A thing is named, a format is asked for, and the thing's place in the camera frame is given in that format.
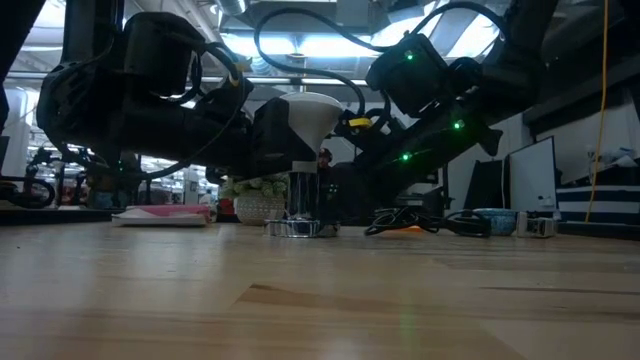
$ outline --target wicker basket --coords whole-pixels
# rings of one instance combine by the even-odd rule
[[[284,214],[284,198],[264,197],[258,190],[240,195],[234,206],[238,219],[250,226],[262,226],[265,219],[281,219]]]

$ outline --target wooden tabletop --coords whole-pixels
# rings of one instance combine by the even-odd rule
[[[640,243],[0,228],[0,359],[638,359]]]

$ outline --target desk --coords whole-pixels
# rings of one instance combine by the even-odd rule
[[[0,228],[0,359],[637,359],[640,243]]]

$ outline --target blue bowl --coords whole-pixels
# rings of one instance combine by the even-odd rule
[[[473,212],[491,220],[492,236],[509,236],[516,230],[517,211],[509,209],[476,209]]]

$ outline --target potted plant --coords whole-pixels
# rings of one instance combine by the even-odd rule
[[[287,174],[277,174],[222,185],[221,197],[234,200],[238,219],[245,225],[261,226],[265,219],[280,219],[284,214],[289,187]]]

